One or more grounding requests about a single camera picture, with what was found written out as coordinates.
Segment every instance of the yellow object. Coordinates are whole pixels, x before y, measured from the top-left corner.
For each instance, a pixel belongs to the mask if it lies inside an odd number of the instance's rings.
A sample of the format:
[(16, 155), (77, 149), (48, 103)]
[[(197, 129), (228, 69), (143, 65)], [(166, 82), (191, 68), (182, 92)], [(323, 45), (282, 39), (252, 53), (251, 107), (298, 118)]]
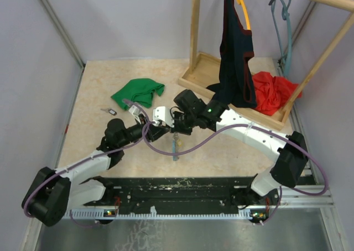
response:
[(236, 0), (236, 2), (237, 2), (238, 5), (242, 6), (244, 18), (246, 19), (247, 30), (250, 30), (251, 29), (251, 24), (249, 23), (248, 12), (247, 12), (247, 9), (246, 9), (246, 5), (244, 5), (244, 1), (243, 0)]

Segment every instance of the small metal tool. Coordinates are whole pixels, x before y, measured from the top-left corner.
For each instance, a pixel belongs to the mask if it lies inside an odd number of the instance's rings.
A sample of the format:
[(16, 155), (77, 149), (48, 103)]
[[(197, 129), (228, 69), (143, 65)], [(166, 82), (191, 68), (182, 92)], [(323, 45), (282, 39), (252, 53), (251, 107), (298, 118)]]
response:
[(113, 116), (115, 116), (115, 115), (117, 114), (117, 112), (114, 111), (114, 110), (111, 109), (111, 108), (101, 108), (101, 110), (102, 110), (102, 111), (105, 111), (106, 113), (109, 113), (109, 114), (111, 114), (111, 115), (113, 115)]

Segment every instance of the white wall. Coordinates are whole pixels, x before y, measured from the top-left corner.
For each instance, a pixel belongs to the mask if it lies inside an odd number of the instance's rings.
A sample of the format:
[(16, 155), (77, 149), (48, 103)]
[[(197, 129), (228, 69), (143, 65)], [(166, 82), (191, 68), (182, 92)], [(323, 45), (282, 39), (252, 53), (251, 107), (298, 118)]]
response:
[[(191, 0), (49, 0), (86, 60), (122, 57), (189, 57)], [(244, 0), (253, 29), (256, 56), (279, 57), (270, 0)], [(293, 30), (308, 4), (293, 0)], [(244, 23), (241, 6), (236, 5)], [(277, 22), (284, 46), (286, 22), (277, 1)], [(219, 56), (223, 0), (201, 0), (199, 49)]]
[(54, 166), (80, 69), (38, 0), (0, 0), (0, 250), (19, 250), (21, 202)]
[[(300, 82), (335, 36), (348, 12), (318, 4), (294, 48), (289, 78)], [(354, 28), (296, 101), (309, 146), (324, 166), (337, 210), (354, 248)]]

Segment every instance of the table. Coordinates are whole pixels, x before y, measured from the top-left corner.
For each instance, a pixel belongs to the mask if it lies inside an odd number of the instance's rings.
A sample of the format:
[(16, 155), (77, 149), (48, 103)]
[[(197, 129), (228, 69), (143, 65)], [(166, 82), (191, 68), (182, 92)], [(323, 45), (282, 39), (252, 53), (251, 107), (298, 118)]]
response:
[[(88, 156), (95, 150), (104, 136), (108, 121), (121, 118), (126, 127), (135, 124), (127, 111), (120, 109), (111, 95), (122, 88), (129, 80), (148, 77), (165, 85), (161, 97), (155, 95), (152, 110), (158, 106), (174, 106), (174, 97), (184, 90), (177, 84), (178, 77), (188, 67), (186, 59), (137, 59), (89, 61), (86, 64), (81, 85), (77, 94), (70, 125), (59, 161), (59, 167), (67, 166)], [(249, 62), (252, 73), (269, 71), (276, 75), (273, 60), (268, 57), (255, 57)], [(101, 108), (113, 108), (112, 116)], [(293, 130), (289, 121), (283, 133)], [(180, 151), (194, 147), (212, 132), (195, 128), (191, 136), (180, 134)], [(165, 151), (172, 149), (172, 134), (166, 134), (153, 143)], [(173, 161), (150, 150), (144, 142), (125, 150), (125, 156), (109, 171), (101, 173), (104, 177), (210, 177), (210, 176), (254, 176), (270, 166), (272, 162), (261, 152), (240, 140), (219, 134), (200, 149)]]

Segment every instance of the wooden frame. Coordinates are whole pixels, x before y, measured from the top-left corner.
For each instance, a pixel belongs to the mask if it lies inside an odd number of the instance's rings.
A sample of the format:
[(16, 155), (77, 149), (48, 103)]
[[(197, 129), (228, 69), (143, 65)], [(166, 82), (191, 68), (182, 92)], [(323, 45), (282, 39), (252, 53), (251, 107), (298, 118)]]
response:
[[(340, 42), (343, 36), (348, 32), (352, 24), (354, 23), (354, 0), (310, 0), (318, 3), (326, 4), (332, 7), (343, 9), (351, 12), (347, 20), (344, 22), (341, 29), (336, 36), (332, 39), (331, 43), (324, 50), (322, 55), (318, 58), (317, 62), (313, 65), (307, 76), (302, 83), (296, 88), (290, 99), (287, 101), (284, 107), (277, 111), (272, 116), (266, 116), (250, 108), (237, 108), (230, 105), (239, 114), (254, 120), (266, 127), (281, 130), (285, 122), (287, 121), (291, 108), (297, 96), (304, 89), (306, 84), (316, 74), (317, 70), (327, 59), (327, 57), (334, 50), (336, 45)], [(197, 40), (198, 40), (198, 27), (199, 27), (199, 9), (200, 0), (192, 0), (192, 17), (191, 17), (191, 33), (190, 33), (190, 61), (188, 69), (178, 79), (178, 84), (193, 90), (200, 95), (211, 98), (214, 93), (206, 86), (218, 83), (218, 71), (220, 68), (220, 59), (208, 55), (206, 53), (197, 53)]]

